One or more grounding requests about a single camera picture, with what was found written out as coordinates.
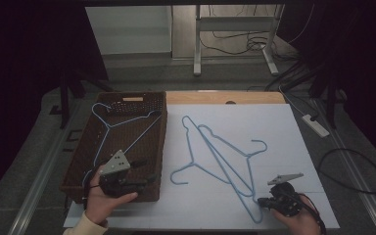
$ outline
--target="hand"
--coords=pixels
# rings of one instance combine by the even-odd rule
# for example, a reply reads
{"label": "hand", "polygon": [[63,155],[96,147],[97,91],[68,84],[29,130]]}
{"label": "hand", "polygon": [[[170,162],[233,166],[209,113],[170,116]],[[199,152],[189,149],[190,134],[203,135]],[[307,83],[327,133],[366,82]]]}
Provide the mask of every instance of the hand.
{"label": "hand", "polygon": [[[305,196],[300,196],[302,202],[314,209],[310,200]],[[275,218],[284,223],[291,232],[292,235],[319,235],[320,227],[316,223],[313,216],[306,209],[291,217],[286,217],[277,210],[271,210],[271,213]]]}
{"label": "hand", "polygon": [[99,171],[102,168],[103,165],[97,169],[94,177],[90,181],[90,192],[88,194],[87,210],[85,211],[85,215],[88,219],[90,219],[90,221],[104,226],[107,222],[106,218],[110,216],[115,208],[132,201],[138,195],[137,193],[130,193],[119,198],[111,198],[106,196],[100,187],[91,188],[92,186],[99,185]]}

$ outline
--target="wall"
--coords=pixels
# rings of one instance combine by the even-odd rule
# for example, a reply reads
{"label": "wall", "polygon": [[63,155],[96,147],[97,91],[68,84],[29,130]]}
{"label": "wall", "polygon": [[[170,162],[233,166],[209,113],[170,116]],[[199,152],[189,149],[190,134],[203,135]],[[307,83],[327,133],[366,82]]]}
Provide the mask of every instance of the wall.
{"label": "wall", "polygon": [[86,12],[102,55],[171,51],[169,6],[92,7]]}

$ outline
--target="sleeve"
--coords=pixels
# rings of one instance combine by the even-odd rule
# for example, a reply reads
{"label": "sleeve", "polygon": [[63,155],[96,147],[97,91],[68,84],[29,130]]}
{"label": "sleeve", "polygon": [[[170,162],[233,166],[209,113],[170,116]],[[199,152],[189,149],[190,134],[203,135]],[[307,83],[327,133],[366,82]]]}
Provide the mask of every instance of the sleeve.
{"label": "sleeve", "polygon": [[102,227],[90,221],[83,213],[75,227],[66,229],[63,235],[102,235],[107,230],[107,227]]}

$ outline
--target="white board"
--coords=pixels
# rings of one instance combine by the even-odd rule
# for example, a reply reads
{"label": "white board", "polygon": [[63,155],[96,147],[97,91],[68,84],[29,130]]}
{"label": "white board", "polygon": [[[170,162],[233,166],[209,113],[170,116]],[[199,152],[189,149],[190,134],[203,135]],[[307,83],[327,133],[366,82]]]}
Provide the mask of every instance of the white board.
{"label": "white board", "polygon": [[[255,199],[271,197],[271,186],[267,185],[267,181],[278,174],[301,172],[304,177],[290,183],[297,192],[305,193],[312,199],[327,228],[339,228],[289,105],[168,105],[167,111],[161,198],[155,203],[123,205],[109,218],[111,227],[130,230],[242,231],[284,228],[268,210],[260,210],[251,197],[238,196],[232,185],[216,179],[199,167],[190,166],[173,175],[174,181],[188,184],[176,185],[171,182],[170,175],[174,171],[191,163],[187,129],[182,125],[183,117],[188,116],[197,126],[206,125],[214,135],[242,152],[266,149],[250,157]],[[204,138],[187,120],[185,118],[184,123],[189,129],[195,163],[227,180]],[[205,128],[200,129],[247,184],[252,185],[246,157],[227,148]],[[252,139],[264,144],[252,142]],[[240,191],[245,194],[252,192],[227,165],[225,171]],[[65,227],[75,226],[81,214],[82,206],[72,204]]]}

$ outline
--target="brown wooden box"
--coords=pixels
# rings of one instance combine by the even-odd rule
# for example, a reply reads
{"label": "brown wooden box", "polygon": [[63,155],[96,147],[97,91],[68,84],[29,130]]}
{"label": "brown wooden box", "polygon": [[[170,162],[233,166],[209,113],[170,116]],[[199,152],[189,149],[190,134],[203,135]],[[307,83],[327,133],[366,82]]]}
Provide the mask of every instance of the brown wooden box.
{"label": "brown wooden box", "polygon": [[111,108],[107,109],[102,105],[94,106],[95,113],[109,125],[137,119],[108,128],[98,117],[91,114],[72,154],[60,190],[77,204],[82,204],[84,192],[82,180],[85,173],[93,167],[96,156],[98,156],[97,163],[107,161],[115,152],[125,151],[139,136],[142,136],[125,155],[130,162],[148,160],[148,163],[132,168],[126,178],[144,179],[155,173],[156,181],[149,184],[133,202],[157,201],[160,198],[167,120],[165,92],[106,92],[98,95],[96,103]]}

